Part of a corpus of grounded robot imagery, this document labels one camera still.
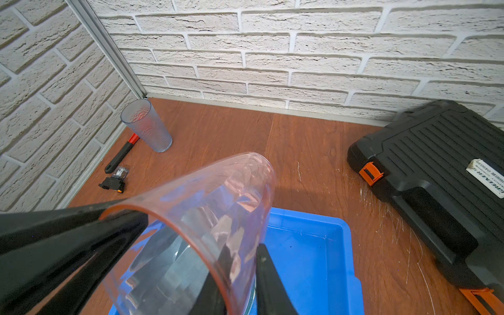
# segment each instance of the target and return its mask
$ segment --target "brick wall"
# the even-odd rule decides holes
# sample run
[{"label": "brick wall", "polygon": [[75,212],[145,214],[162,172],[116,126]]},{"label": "brick wall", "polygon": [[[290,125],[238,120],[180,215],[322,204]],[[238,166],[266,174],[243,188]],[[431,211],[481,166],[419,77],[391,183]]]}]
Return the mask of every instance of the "brick wall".
[{"label": "brick wall", "polygon": [[62,201],[134,96],[64,0],[7,0],[0,99],[0,211],[26,212]]},{"label": "brick wall", "polygon": [[382,121],[445,98],[504,122],[502,0],[89,3],[150,93]]}]

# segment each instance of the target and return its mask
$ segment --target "transparent cup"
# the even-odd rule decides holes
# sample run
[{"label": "transparent cup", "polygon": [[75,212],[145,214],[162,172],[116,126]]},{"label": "transparent cup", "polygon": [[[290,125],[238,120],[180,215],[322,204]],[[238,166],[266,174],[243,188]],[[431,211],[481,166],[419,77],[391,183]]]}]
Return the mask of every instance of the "transparent cup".
[{"label": "transparent cup", "polygon": [[138,99],[128,104],[122,110],[121,120],[152,150],[164,152],[171,147],[171,135],[148,99]]},{"label": "transparent cup", "polygon": [[245,153],[107,209],[101,218],[131,209],[158,220],[105,278],[119,313],[186,315],[208,274],[228,314],[246,313],[275,184],[268,160]]}]

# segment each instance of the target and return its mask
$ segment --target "sticker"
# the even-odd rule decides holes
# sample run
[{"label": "sticker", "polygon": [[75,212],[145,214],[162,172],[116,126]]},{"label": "sticker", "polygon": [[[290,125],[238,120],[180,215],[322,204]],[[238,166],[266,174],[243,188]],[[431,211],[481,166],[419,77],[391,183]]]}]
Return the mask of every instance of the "sticker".
[{"label": "sticker", "polygon": [[497,197],[504,198],[504,176],[481,159],[474,159],[466,168],[471,175],[492,191]]}]

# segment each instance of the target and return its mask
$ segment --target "blue plastic bin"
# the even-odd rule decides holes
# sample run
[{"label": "blue plastic bin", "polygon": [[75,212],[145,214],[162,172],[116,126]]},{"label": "blue plastic bin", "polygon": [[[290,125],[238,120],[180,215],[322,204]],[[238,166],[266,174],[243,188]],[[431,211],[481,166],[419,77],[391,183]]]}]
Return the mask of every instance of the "blue plastic bin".
[{"label": "blue plastic bin", "polygon": [[264,243],[299,315],[364,314],[345,221],[272,208]]}]

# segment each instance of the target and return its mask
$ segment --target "wooden table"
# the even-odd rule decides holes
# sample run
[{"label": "wooden table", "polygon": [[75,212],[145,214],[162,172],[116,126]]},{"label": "wooden table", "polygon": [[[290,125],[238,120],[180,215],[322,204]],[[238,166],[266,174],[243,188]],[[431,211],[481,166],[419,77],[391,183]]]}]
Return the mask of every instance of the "wooden table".
[{"label": "wooden table", "polygon": [[[173,135],[153,152],[138,141],[121,165],[125,193],[98,187],[105,165],[131,136],[126,129],[71,202],[79,206],[138,195],[231,155],[254,151],[278,179],[274,207],[345,220],[352,232],[355,275],[366,314],[477,314],[434,265],[434,257],[390,206],[371,193],[346,162],[348,147],[378,127],[260,111],[151,99]],[[107,314],[103,285],[81,314]]]}]

